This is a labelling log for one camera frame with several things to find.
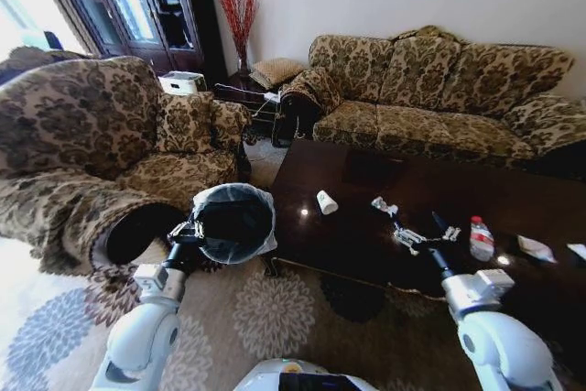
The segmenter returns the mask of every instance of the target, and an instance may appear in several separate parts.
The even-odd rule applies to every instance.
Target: white wall
[[[259,0],[250,42],[252,61],[289,57],[307,63],[322,33],[388,37],[439,25],[482,42],[528,43],[568,49],[578,59],[558,92],[586,95],[586,0]],[[228,71],[235,51],[216,0]]]

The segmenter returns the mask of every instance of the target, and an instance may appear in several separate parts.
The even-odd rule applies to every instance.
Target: water bottle
[[[494,239],[483,223],[483,218],[475,215],[471,218],[470,253],[480,261],[488,261],[494,254]]]

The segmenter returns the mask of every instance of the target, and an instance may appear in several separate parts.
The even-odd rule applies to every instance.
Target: patterned sofa
[[[544,95],[573,58],[477,44],[436,27],[396,38],[317,37],[284,90],[299,133],[405,155],[582,178],[586,112]]]
[[[210,92],[163,93],[136,57],[25,71],[0,88],[0,235],[32,244],[41,270],[89,273],[96,244],[146,247],[193,195],[245,180],[250,124]]]

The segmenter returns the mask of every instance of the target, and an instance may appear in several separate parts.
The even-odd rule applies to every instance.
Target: floor
[[[275,148],[270,139],[263,137],[253,146],[244,144],[246,154],[253,167],[250,183],[262,189],[269,189],[285,155],[286,148]]]
[[[247,146],[255,185],[270,187],[286,150]],[[136,305],[134,266],[91,277],[40,274],[25,244],[0,239],[0,389],[88,389],[113,324]],[[159,262],[160,248],[141,260]],[[480,389],[443,302],[255,259],[209,265],[187,282],[178,347],[161,390],[229,391],[259,361],[293,357],[360,376],[382,391]],[[566,389],[583,389],[563,376]]]

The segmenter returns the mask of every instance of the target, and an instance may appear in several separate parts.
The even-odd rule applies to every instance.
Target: coffee table
[[[337,212],[320,213],[319,190],[339,203]],[[265,261],[272,275],[278,275],[279,263],[294,264],[442,298],[439,272],[430,258],[411,256],[394,243],[388,215],[371,207],[380,195],[397,204],[403,224],[420,234],[440,235],[432,211],[461,227],[461,240],[450,259],[470,272],[503,268],[516,282],[504,297],[505,312],[557,341],[566,354],[575,355],[570,358],[581,362],[586,347],[586,265],[566,244],[586,242],[583,183],[300,139],[289,149],[271,192],[278,248]],[[484,218],[494,234],[496,254],[506,254],[509,266],[470,257],[472,215]],[[559,263],[522,254],[517,234],[548,244]]]

